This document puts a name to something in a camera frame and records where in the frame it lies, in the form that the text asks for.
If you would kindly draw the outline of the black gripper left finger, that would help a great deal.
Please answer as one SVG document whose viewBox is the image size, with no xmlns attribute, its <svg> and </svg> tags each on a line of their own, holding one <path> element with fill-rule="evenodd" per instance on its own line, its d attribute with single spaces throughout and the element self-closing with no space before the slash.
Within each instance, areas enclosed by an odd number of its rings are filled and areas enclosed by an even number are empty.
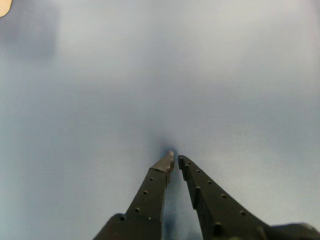
<svg viewBox="0 0 320 240">
<path fill-rule="evenodd" d="M 151 166 L 125 213 L 112 216 L 96 240 L 160 240 L 165 192 L 174 169 L 175 154 L 169 151 Z"/>
</svg>

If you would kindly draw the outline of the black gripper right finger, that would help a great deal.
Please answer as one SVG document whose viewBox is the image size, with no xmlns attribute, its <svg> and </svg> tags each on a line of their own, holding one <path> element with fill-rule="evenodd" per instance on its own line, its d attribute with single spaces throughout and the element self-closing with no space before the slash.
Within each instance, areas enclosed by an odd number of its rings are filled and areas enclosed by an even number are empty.
<svg viewBox="0 0 320 240">
<path fill-rule="evenodd" d="M 270 227 L 252 215 L 200 167 L 178 156 L 192 207 L 197 212 L 205 240 L 271 240 Z"/>
</svg>

